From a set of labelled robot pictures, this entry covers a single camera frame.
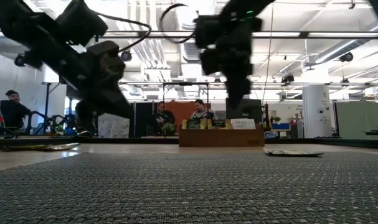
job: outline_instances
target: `fluorescent light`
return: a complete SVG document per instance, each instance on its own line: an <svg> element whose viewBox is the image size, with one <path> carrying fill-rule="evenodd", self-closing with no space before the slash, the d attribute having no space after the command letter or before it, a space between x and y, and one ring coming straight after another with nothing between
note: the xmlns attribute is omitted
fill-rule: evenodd
<svg viewBox="0 0 378 224"><path fill-rule="evenodd" d="M378 32L311 32L309 37L378 37Z"/></svg>
<svg viewBox="0 0 378 224"><path fill-rule="evenodd" d="M253 37L298 37L300 32L257 32L253 33Z"/></svg>
<svg viewBox="0 0 378 224"><path fill-rule="evenodd" d="M120 82L120 85L162 85L162 82Z"/></svg>

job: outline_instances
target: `man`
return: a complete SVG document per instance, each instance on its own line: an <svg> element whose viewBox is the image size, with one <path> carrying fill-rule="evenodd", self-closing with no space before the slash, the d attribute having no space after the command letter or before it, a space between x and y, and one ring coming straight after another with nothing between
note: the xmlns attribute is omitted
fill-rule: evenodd
<svg viewBox="0 0 378 224"><path fill-rule="evenodd" d="M191 118L210 118L210 119L218 119L216 117L215 111L209 109L207 110L204 102L200 99L196 100L194 102L194 105L196 106L196 111L191 115Z"/></svg>
<svg viewBox="0 0 378 224"><path fill-rule="evenodd" d="M175 116L172 112L165 110L165 103L158 103L156 114L152 114L149 117L147 132L150 135L160 135L162 134L162 126L166 123L175 124Z"/></svg>
<svg viewBox="0 0 378 224"><path fill-rule="evenodd" d="M156 121L160 126L162 126L165 123L175 124L175 116L172 112L165 110L164 102L158 103Z"/></svg>
<svg viewBox="0 0 378 224"><path fill-rule="evenodd" d="M31 114L31 111L24 105L20 104L20 95L14 90L6 92L6 96L10 101L15 103L14 111L2 111L4 116L4 125L7 128L22 128L24 125L23 119Z"/></svg>

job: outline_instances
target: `seated man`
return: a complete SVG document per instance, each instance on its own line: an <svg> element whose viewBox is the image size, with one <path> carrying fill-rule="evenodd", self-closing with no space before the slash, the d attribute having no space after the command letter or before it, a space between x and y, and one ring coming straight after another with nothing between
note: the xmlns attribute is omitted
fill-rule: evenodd
<svg viewBox="0 0 378 224"><path fill-rule="evenodd" d="M150 135L160 135L162 134L162 126L166 123L175 124L175 116L172 112L165 110L165 103L158 103L156 114L152 114L149 121L149 130L148 134Z"/></svg>
<svg viewBox="0 0 378 224"><path fill-rule="evenodd" d="M215 111L209 109L207 110L204 102L200 99L196 100L194 102L194 105L196 106L196 111L191 115L191 119L218 119L216 117Z"/></svg>
<svg viewBox="0 0 378 224"><path fill-rule="evenodd" d="M175 116L172 112L165 110L164 102L158 103L156 121L160 126L162 126L165 123L175 124Z"/></svg>

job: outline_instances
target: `potted plant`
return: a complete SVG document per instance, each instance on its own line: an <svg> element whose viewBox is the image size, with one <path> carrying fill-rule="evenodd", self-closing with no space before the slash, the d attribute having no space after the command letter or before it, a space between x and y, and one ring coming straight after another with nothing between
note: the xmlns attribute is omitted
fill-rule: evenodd
<svg viewBox="0 0 378 224"><path fill-rule="evenodd" d="M276 116L273 120L276 121L277 124L280 124L281 118Z"/></svg>
<svg viewBox="0 0 378 224"><path fill-rule="evenodd" d="M174 124L165 123L161 127L161 131L163 132L163 136L174 136L176 133L176 127Z"/></svg>

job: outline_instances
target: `sign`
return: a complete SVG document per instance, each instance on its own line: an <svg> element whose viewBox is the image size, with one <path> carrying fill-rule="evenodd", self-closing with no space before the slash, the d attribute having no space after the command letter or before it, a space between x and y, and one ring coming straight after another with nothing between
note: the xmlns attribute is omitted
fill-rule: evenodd
<svg viewBox="0 0 378 224"><path fill-rule="evenodd" d="M256 129L254 119L231 119L233 129Z"/></svg>
<svg viewBox="0 0 378 224"><path fill-rule="evenodd" d="M232 129L232 123L229 119L208 120L208 129Z"/></svg>
<svg viewBox="0 0 378 224"><path fill-rule="evenodd" d="M205 129L204 119L188 119L182 121L182 129Z"/></svg>

